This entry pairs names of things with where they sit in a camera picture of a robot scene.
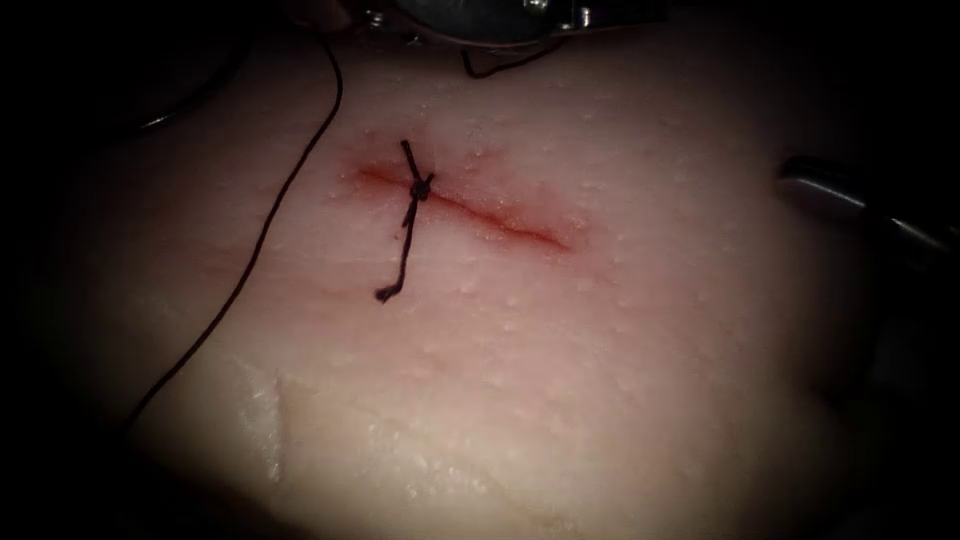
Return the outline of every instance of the loose suture thread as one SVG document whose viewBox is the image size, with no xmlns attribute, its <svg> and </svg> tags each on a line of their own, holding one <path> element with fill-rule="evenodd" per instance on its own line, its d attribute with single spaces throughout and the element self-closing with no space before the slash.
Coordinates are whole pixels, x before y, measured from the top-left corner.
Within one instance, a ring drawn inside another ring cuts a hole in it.
<svg viewBox="0 0 960 540">
<path fill-rule="evenodd" d="M 330 65 L 333 67 L 333 72 L 336 76 L 337 81 L 337 93 L 336 98 L 333 103 L 333 107 L 330 109 L 330 113 L 324 119 L 323 123 L 314 133 L 313 137 L 304 147 L 303 152 L 300 155 L 300 158 L 297 160 L 296 165 L 293 167 L 293 170 L 290 172 L 290 175 L 287 177 L 286 181 L 280 188 L 279 193 L 277 194 L 276 199 L 274 200 L 273 206 L 270 208 L 270 212 L 267 214 L 266 219 L 263 222 L 263 227 L 260 230 L 260 236 L 257 238 L 256 245 L 253 248 L 253 253 L 250 256 L 250 260 L 247 262 L 246 267 L 243 270 L 243 273 L 240 275 L 240 279 L 237 281 L 236 286 L 233 288 L 233 291 L 230 293 L 230 296 L 227 297 L 226 302 L 213 317 L 204 331 L 200 336 L 194 341 L 193 345 L 187 349 L 187 352 L 183 354 L 182 357 L 173 365 L 169 370 L 167 370 L 157 381 L 150 387 L 150 389 L 144 394 L 143 398 L 137 403 L 136 407 L 130 412 L 121 424 L 120 427 L 120 436 L 123 437 L 130 432 L 133 425 L 136 423 L 137 419 L 140 418 L 140 415 L 143 413 L 144 409 L 150 404 L 154 397 L 163 389 L 168 382 L 170 382 L 173 377 L 177 375 L 187 365 L 191 358 L 200 350 L 200 347 L 206 342 L 207 338 L 213 334 L 213 331 L 220 325 L 220 322 L 226 316 L 227 312 L 230 310 L 230 307 L 233 306 L 233 303 L 240 296 L 240 293 L 243 291 L 244 286 L 247 283 L 247 280 L 250 278 L 250 275 L 253 273 L 253 268 L 256 266 L 257 260 L 260 257 L 260 252 L 263 249 L 263 245 L 267 239 L 267 233 L 270 230 L 270 225 L 273 223 L 274 218 L 277 215 L 277 212 L 280 210 L 280 204 L 283 202 L 284 197 L 290 189 L 290 185 L 293 184 L 293 181 L 297 178 L 297 175 L 300 173 L 300 170 L 303 168 L 304 163 L 306 163 L 307 158 L 310 156 L 310 153 L 313 151 L 314 147 L 320 141 L 320 138 L 326 132 L 327 128 L 333 122 L 333 119 L 337 116 L 337 112 L 340 110 L 340 103 L 343 99 L 343 75 L 340 72 L 340 65 L 337 62 L 336 56 L 333 54 L 333 50 L 330 48 L 330 45 L 323 38 L 322 34 L 318 34 L 317 38 L 320 42 L 320 45 L 323 47 L 324 52 L 327 54 L 327 58 L 330 60 Z M 556 51 L 560 48 L 561 45 L 566 41 L 566 38 L 561 38 L 557 40 L 556 43 L 550 45 L 549 47 L 532 54 L 521 60 L 514 62 L 509 62 L 506 64 L 501 64 L 495 66 L 484 72 L 476 72 L 473 69 L 473 64 L 470 61 L 470 56 L 466 50 L 461 51 L 461 57 L 463 58 L 463 68 L 467 75 L 473 79 L 485 79 L 501 71 L 505 71 L 512 68 L 517 68 L 529 64 L 535 60 L 543 58 L 544 56 Z M 401 146 L 403 148 L 404 154 L 407 158 L 407 163 L 410 165 L 410 171 L 413 174 L 414 182 L 410 186 L 410 205 L 407 208 L 407 213 L 404 216 L 402 227 L 406 229 L 406 237 L 403 244 L 402 258 L 400 260 L 400 272 L 397 278 L 396 283 L 388 287 L 383 287 L 378 289 L 375 292 L 375 297 L 381 303 L 386 303 L 391 297 L 395 296 L 403 289 L 403 282 L 406 277 L 406 267 L 407 267 L 407 258 L 410 253 L 410 246 L 413 241 L 413 225 L 417 216 L 417 207 L 420 202 L 426 201 L 427 197 L 430 194 L 430 184 L 433 182 L 434 174 L 430 173 L 426 178 L 420 177 L 420 172 L 417 169 L 417 165 L 413 159 L 413 152 L 410 149 L 410 143 L 406 140 L 401 141 Z"/>
<path fill-rule="evenodd" d="M 420 177 L 417 163 L 413 159 L 413 151 L 410 150 L 410 143 L 402 140 L 400 146 L 403 147 L 403 152 L 407 156 L 407 164 L 410 165 L 410 173 L 413 174 L 413 185 L 410 186 L 410 206 L 407 207 L 407 214 L 400 225 L 407 230 L 407 236 L 403 240 L 403 252 L 400 255 L 400 274 L 393 285 L 377 289 L 374 293 L 374 297 L 382 304 L 386 304 L 387 300 L 403 290 L 403 281 L 407 277 L 407 259 L 410 256 L 410 245 L 413 243 L 413 223 L 417 219 L 417 206 L 427 200 L 430 195 L 430 183 L 433 182 L 433 173 L 428 174 L 426 179 Z"/>
<path fill-rule="evenodd" d="M 250 256 L 249 262 L 247 262 L 246 268 L 244 268 L 243 273 L 240 275 L 240 279 L 237 281 L 237 285 L 233 288 L 233 291 L 230 293 L 230 296 L 227 298 L 227 301 L 224 302 L 223 307 L 220 308 L 220 311 L 213 317 L 213 320 L 210 321 L 210 324 L 207 325 L 206 329 L 200 334 L 200 337 L 193 342 L 193 345 L 187 349 L 187 352 L 180 357 L 180 360 L 173 365 L 166 373 L 164 373 L 157 382 L 150 387 L 150 390 L 144 394 L 143 398 L 137 403 L 137 406 L 134 407 L 133 411 L 127 416 L 123 424 L 120 427 L 121 436 L 126 435 L 130 428 L 133 427 L 133 424 L 136 423 L 137 419 L 140 417 L 140 414 L 144 409 L 147 408 L 147 405 L 150 404 L 150 401 L 157 395 L 160 390 L 166 386 L 170 379 L 181 370 L 187 362 L 193 358 L 193 355 L 200 349 L 203 343 L 213 334 L 213 331 L 220 325 L 220 321 L 223 320 L 224 316 L 227 314 L 227 311 L 230 310 L 230 306 L 237 300 L 237 297 L 240 296 L 240 292 L 243 291 L 243 287 L 246 285 L 247 280 L 250 278 L 250 274 L 253 273 L 253 267 L 257 264 L 257 259 L 260 258 L 260 252 L 263 249 L 263 244 L 267 239 L 267 233 L 270 230 L 270 225 L 273 223 L 273 219 L 276 217 L 277 212 L 280 210 L 280 204 L 283 202 L 284 196 L 286 196 L 287 191 L 290 190 L 290 185 L 293 184 L 293 181 L 297 178 L 297 175 L 300 173 L 300 169 L 303 168 L 303 164 L 306 163 L 307 158 L 310 156 L 310 153 L 313 151 L 313 148 L 317 145 L 317 142 L 320 140 L 320 137 L 327 131 L 327 128 L 330 127 L 330 124 L 333 122 L 333 119 L 337 116 L 337 112 L 340 110 L 340 102 L 343 99 L 343 75 L 340 73 L 340 65 L 337 63 L 337 58 L 333 54 L 333 50 L 330 49 L 330 45 L 327 44 L 326 40 L 321 34 L 317 35 L 320 45 L 323 47 L 324 52 L 327 53 L 327 58 L 330 59 L 330 65 L 333 67 L 333 73 L 337 79 L 337 95 L 333 102 L 333 107 L 330 109 L 330 113 L 327 114 L 326 119 L 314 133 L 313 137 L 310 139 L 310 142 L 307 143 L 307 146 L 304 147 L 303 152 L 300 154 L 300 159 L 297 160 L 296 165 L 294 165 L 293 170 L 290 172 L 290 175 L 287 176 L 287 180 L 283 183 L 283 186 L 280 188 L 280 192 L 277 194 L 276 199 L 273 202 L 273 206 L 270 208 L 270 212 L 267 214 L 266 219 L 263 222 L 263 227 L 260 230 L 260 236 L 257 238 L 257 243 L 253 248 L 253 254 Z"/>
<path fill-rule="evenodd" d="M 479 72 L 478 72 L 478 71 L 475 71 L 475 70 L 473 69 L 473 62 L 471 62 L 471 60 L 470 60 L 470 53 L 468 53 L 466 49 L 462 49 L 462 50 L 460 51 L 460 58 L 463 59 L 463 70 L 467 72 L 467 75 L 469 75 L 471 79 L 486 79 L 487 77 L 496 75 L 497 73 L 500 73 L 501 71 L 506 71 L 506 70 L 508 70 L 508 69 L 513 69 L 513 68 L 518 68 L 518 67 L 521 67 L 521 66 L 525 66 L 525 65 L 529 64 L 530 62 L 534 62 L 534 61 L 536 61 L 536 60 L 539 60 L 539 59 L 543 58 L 544 56 L 547 56 L 548 54 L 550 54 L 550 53 L 556 51 L 557 49 L 559 49 L 561 45 L 563 45 L 564 43 L 566 43 L 566 41 L 567 41 L 567 38 L 566 38 L 566 37 L 562 37 L 562 38 L 558 39 L 556 42 L 554 42 L 552 45 L 550 45 L 550 46 L 548 46 L 548 47 L 546 47 L 546 48 L 544 48 L 544 49 L 542 49 L 542 50 L 540 50 L 540 51 L 538 51 L 538 52 L 536 52 L 536 53 L 533 53 L 533 54 L 531 54 L 530 56 L 526 56 L 526 57 L 524 57 L 524 58 L 521 58 L 520 60 L 514 60 L 513 62 L 507 62 L 507 63 L 504 63 L 504 64 L 500 64 L 500 65 L 494 66 L 494 67 L 492 67 L 492 68 L 490 68 L 490 69 L 488 69 L 488 70 L 486 70 L 486 71 L 479 71 Z"/>
</svg>

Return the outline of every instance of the sutured incision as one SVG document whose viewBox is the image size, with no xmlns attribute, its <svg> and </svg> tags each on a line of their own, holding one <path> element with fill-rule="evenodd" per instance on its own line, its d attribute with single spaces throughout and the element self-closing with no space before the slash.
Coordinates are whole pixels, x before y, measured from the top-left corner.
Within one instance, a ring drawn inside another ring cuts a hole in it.
<svg viewBox="0 0 960 540">
<path fill-rule="evenodd" d="M 177 361 L 177 363 L 174 364 L 173 367 L 171 367 L 169 370 L 167 370 L 153 384 L 153 386 L 150 387 L 150 389 L 143 396 L 143 398 L 137 403 L 137 405 L 133 408 L 133 410 L 128 414 L 128 416 L 120 426 L 121 436 L 126 435 L 132 429 L 133 425 L 136 423 L 137 419 L 140 417 L 140 414 L 144 411 L 144 409 L 146 409 L 147 405 L 160 392 L 160 390 L 164 386 L 166 386 L 166 384 L 170 382 L 170 380 L 173 379 L 173 377 L 181 369 L 183 369 L 183 367 L 187 364 L 187 362 L 189 362 L 190 359 L 193 358 L 193 355 L 200 349 L 203 343 L 206 342 L 207 338 L 210 337 L 210 335 L 217 328 L 217 326 L 220 325 L 220 321 L 223 320 L 224 316 L 227 314 L 227 311 L 230 310 L 230 307 L 233 305 L 234 301 L 240 295 L 240 292 L 243 290 L 244 285 L 247 282 L 247 279 L 250 277 L 250 274 L 253 272 L 253 268 L 257 263 L 257 259 L 259 258 L 260 251 L 263 247 L 263 243 L 266 240 L 267 232 L 270 229 L 270 224 L 272 223 L 273 218 L 276 216 L 277 211 L 280 208 L 280 203 L 283 201 L 283 198 L 286 195 L 287 191 L 289 190 L 290 185 L 293 183 L 294 179 L 299 174 L 300 169 L 303 167 L 303 164 L 306 161 L 307 157 L 310 155 L 310 152 L 313 150 L 317 142 L 320 140 L 320 137 L 324 134 L 327 127 L 330 125 L 330 123 L 333 121 L 333 119 L 337 115 L 337 111 L 340 108 L 340 100 L 343 97 L 343 77 L 340 74 L 340 66 L 337 64 L 337 60 L 333 55 L 333 51 L 330 50 L 330 47 L 327 45 L 326 41 L 324 41 L 322 35 L 318 37 L 321 45 L 323 46 L 325 52 L 327 53 L 327 57 L 330 60 L 330 63 L 333 67 L 334 74 L 336 75 L 337 94 L 334 100 L 334 105 L 330 110 L 330 113 L 327 115 L 327 118 L 324 120 L 323 124 L 321 124 L 320 128 L 317 130 L 314 136 L 307 143 L 306 148 L 304 148 L 303 153 L 300 155 L 300 159 L 297 161 L 296 165 L 294 166 L 293 171 L 287 177 L 286 182 L 284 182 L 284 184 L 281 186 L 280 192 L 277 195 L 276 199 L 274 200 L 273 207 L 270 209 L 270 212 L 267 215 L 267 218 L 264 220 L 263 228 L 260 231 L 260 236 L 258 237 L 257 243 L 253 249 L 253 254 L 250 257 L 250 260 L 248 261 L 247 266 L 244 268 L 239 281 L 237 282 L 233 291 L 230 293 L 230 296 L 227 298 L 226 302 L 224 302 L 223 306 L 220 308 L 220 311 L 218 311 L 216 316 L 214 316 L 213 320 L 210 321 L 210 324 L 207 325 L 207 327 L 196 339 L 196 341 L 194 341 L 193 345 L 190 346 L 187 352 L 185 352 L 183 356 Z M 485 72 L 475 71 L 473 69 L 472 62 L 470 61 L 469 54 L 466 51 L 462 51 L 461 57 L 463 59 L 463 68 L 469 77 L 473 79 L 484 79 L 484 78 L 490 77 L 491 75 L 499 73 L 501 71 L 520 67 L 530 62 L 533 62 L 535 60 L 538 60 L 540 58 L 543 58 L 544 56 L 556 51 L 564 43 L 564 41 L 565 41 L 565 38 L 560 39 L 556 43 L 554 43 L 552 46 L 549 46 L 543 49 L 539 53 L 533 54 L 527 58 L 523 58 L 516 62 L 510 62 L 507 64 L 495 66 Z M 231 59 L 228 60 L 228 62 L 225 64 L 223 68 L 225 75 L 223 76 L 222 80 L 225 81 L 227 78 L 229 78 L 229 74 L 231 74 L 235 70 L 236 66 L 239 66 L 239 61 L 242 60 L 242 58 L 245 56 L 247 50 L 248 50 L 248 46 L 245 44 L 244 46 L 238 49 L 237 55 L 235 57 L 231 57 Z M 214 77 L 214 79 L 216 82 L 211 83 L 211 85 L 216 87 L 221 82 L 221 77 L 219 75 L 219 72 L 218 72 L 218 75 Z M 204 88 L 200 93 L 204 93 L 205 95 L 206 88 Z M 191 96 L 190 98 L 188 98 L 188 102 L 192 102 L 192 101 L 193 101 L 193 97 Z M 179 113 L 179 110 L 180 110 L 180 106 L 177 107 L 176 112 Z M 168 119 L 170 116 L 171 115 L 162 116 L 159 122 L 156 120 L 147 122 L 146 124 L 144 124 L 144 127 L 150 127 L 158 123 L 167 123 L 165 122 L 165 120 Z M 386 302 L 391 296 L 399 293 L 400 290 L 403 288 L 403 280 L 406 274 L 407 256 L 410 252 L 410 243 L 412 241 L 412 235 L 413 235 L 413 221 L 417 215 L 417 204 L 420 201 L 425 201 L 427 199 L 427 195 L 429 195 L 430 193 L 430 182 L 433 181 L 432 173 L 428 175 L 426 179 L 420 178 L 420 174 L 417 171 L 416 164 L 413 161 L 413 153 L 410 151 L 410 144 L 407 141 L 402 141 L 401 144 L 403 145 L 404 152 L 407 155 L 407 161 L 410 164 L 410 170 L 413 172 L 413 176 L 414 176 L 414 184 L 413 186 L 410 187 L 410 195 L 413 200 L 410 202 L 410 207 L 407 209 L 407 215 L 404 217 L 404 220 L 403 220 L 403 227 L 407 229 L 407 236 L 403 246 L 403 258 L 400 261 L 400 275 L 399 275 L 399 278 L 397 279 L 397 282 L 394 285 L 377 290 L 376 298 L 381 302 Z M 478 214 L 477 217 L 480 217 L 481 219 L 485 219 L 485 220 L 493 219 L 492 216 L 485 216 L 480 214 Z M 530 234 L 534 239 L 538 241 L 545 241 L 548 243 L 557 243 L 558 245 L 562 246 L 562 244 L 559 244 L 556 239 L 550 238 L 549 235 L 542 235 L 541 233 L 538 233 L 538 232 L 523 232 L 523 231 L 521 231 L 521 234 Z"/>
<path fill-rule="evenodd" d="M 400 274 L 393 285 L 377 289 L 374 296 L 381 303 L 386 303 L 391 297 L 403 290 L 403 280 L 407 277 L 407 258 L 410 256 L 410 244 L 413 242 L 413 222 L 417 219 L 417 206 L 420 201 L 427 200 L 430 195 L 430 182 L 433 182 L 433 173 L 427 175 L 426 179 L 420 177 L 420 171 L 417 169 L 417 163 L 413 159 L 413 151 L 410 150 L 410 143 L 404 139 L 400 141 L 403 147 L 403 153 L 407 156 L 407 164 L 410 165 L 410 172 L 413 174 L 413 185 L 410 186 L 410 206 L 407 207 L 407 214 L 403 217 L 401 227 L 407 229 L 407 236 L 403 240 L 403 252 L 400 255 Z"/>
</svg>

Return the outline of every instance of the pale pink skin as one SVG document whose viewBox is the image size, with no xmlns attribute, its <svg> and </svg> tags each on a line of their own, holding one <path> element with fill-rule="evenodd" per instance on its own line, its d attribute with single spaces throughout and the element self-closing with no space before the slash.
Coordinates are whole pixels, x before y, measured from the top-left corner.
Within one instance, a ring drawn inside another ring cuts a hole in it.
<svg viewBox="0 0 960 540">
<path fill-rule="evenodd" d="M 861 250 L 772 178 L 858 148 L 801 62 L 683 14 L 483 82 L 449 51 L 334 47 L 340 115 L 137 444 L 336 537 L 780 534 L 838 502 L 856 439 L 818 396 L 853 354 Z M 105 422 L 217 312 L 333 97 L 315 42 L 273 38 L 189 119 L 86 169 L 73 281 L 47 303 Z M 428 202 L 381 305 L 409 196 L 345 199 L 338 159 L 384 127 L 509 149 L 590 216 L 592 248 L 504 250 Z"/>
</svg>

